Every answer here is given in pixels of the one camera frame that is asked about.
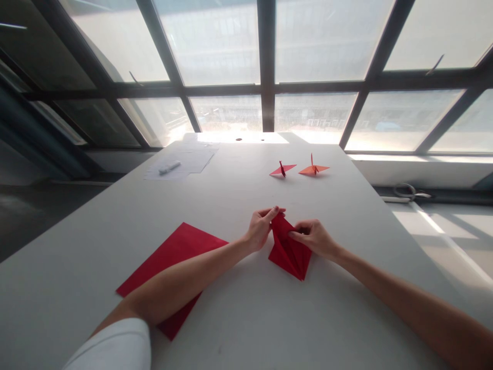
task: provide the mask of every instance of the red square paper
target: red square paper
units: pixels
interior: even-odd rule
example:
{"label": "red square paper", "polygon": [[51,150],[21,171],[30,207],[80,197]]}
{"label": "red square paper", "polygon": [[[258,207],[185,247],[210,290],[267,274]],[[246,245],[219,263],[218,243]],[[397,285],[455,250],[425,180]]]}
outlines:
{"label": "red square paper", "polygon": [[[227,242],[206,232],[182,223],[156,251],[117,289],[117,293],[126,297],[154,275],[164,269],[189,260],[192,257],[225,246]],[[157,328],[170,340],[176,336],[188,314],[197,302],[200,294],[188,302],[173,316],[163,321]]]}
{"label": "red square paper", "polygon": [[278,214],[272,220],[274,247],[269,259],[280,268],[303,281],[307,275],[312,251],[306,245],[291,239],[288,236],[290,231],[296,231],[296,229],[286,221],[282,214]]}

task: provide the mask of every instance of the floor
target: floor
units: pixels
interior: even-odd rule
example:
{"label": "floor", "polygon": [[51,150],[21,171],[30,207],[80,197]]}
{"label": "floor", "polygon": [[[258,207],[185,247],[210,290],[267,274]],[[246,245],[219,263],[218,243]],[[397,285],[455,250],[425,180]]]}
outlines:
{"label": "floor", "polygon": [[105,189],[49,182],[0,186],[0,262]]}
{"label": "floor", "polygon": [[387,203],[417,244],[493,330],[493,207]]}

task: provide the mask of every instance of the pen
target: pen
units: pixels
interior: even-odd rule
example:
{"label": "pen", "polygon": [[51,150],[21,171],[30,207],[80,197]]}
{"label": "pen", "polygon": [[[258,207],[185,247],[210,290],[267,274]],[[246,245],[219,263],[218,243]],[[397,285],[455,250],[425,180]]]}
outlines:
{"label": "pen", "polygon": [[170,172],[171,170],[174,170],[179,165],[181,165],[181,162],[175,161],[172,164],[169,164],[169,165],[159,169],[159,175],[161,175],[161,176],[166,175],[168,172]]}

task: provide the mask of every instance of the window pane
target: window pane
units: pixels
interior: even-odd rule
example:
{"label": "window pane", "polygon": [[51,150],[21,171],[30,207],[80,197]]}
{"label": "window pane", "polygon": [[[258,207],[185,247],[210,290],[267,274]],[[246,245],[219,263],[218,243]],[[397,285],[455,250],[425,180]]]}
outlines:
{"label": "window pane", "polygon": [[31,102],[48,121],[51,122],[67,139],[75,145],[85,145],[87,142],[76,133],[65,120],[60,117],[49,105],[43,102]]}
{"label": "window pane", "polygon": [[292,131],[310,143],[339,144],[356,92],[276,95],[275,131]]}
{"label": "window pane", "polygon": [[462,90],[370,93],[346,145],[351,151],[414,151]]}
{"label": "window pane", "polygon": [[60,0],[115,82],[168,81],[135,0]]}
{"label": "window pane", "polygon": [[206,131],[262,131],[260,95],[190,98]]}
{"label": "window pane", "polygon": [[491,0],[417,0],[385,70],[474,67],[493,43]]}
{"label": "window pane", "polygon": [[482,93],[430,151],[493,153],[493,90]]}
{"label": "window pane", "polygon": [[259,84],[255,0],[155,0],[187,86]]}
{"label": "window pane", "polygon": [[96,145],[139,146],[106,100],[63,100],[56,103]]}
{"label": "window pane", "polygon": [[277,0],[276,83],[363,80],[393,0]]}
{"label": "window pane", "polygon": [[31,1],[0,2],[0,47],[41,88],[76,90],[93,83]]}
{"label": "window pane", "polygon": [[0,60],[0,75],[17,91],[31,91],[21,78],[15,74],[15,72],[9,68],[7,64]]}
{"label": "window pane", "polygon": [[150,146],[167,146],[194,132],[180,98],[119,101]]}

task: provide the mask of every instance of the white paper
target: white paper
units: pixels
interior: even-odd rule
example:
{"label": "white paper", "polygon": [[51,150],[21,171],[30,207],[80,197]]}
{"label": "white paper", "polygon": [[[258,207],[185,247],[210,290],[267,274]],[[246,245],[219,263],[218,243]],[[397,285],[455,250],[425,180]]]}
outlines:
{"label": "white paper", "polygon": [[[196,141],[183,142],[175,147],[172,152],[166,153],[164,157],[156,160],[148,168],[144,178],[152,180],[178,180],[183,179],[190,173],[201,173],[218,149],[219,144],[198,143]],[[181,164],[169,173],[163,176],[159,175],[160,169],[166,168],[175,161],[180,161]]]}

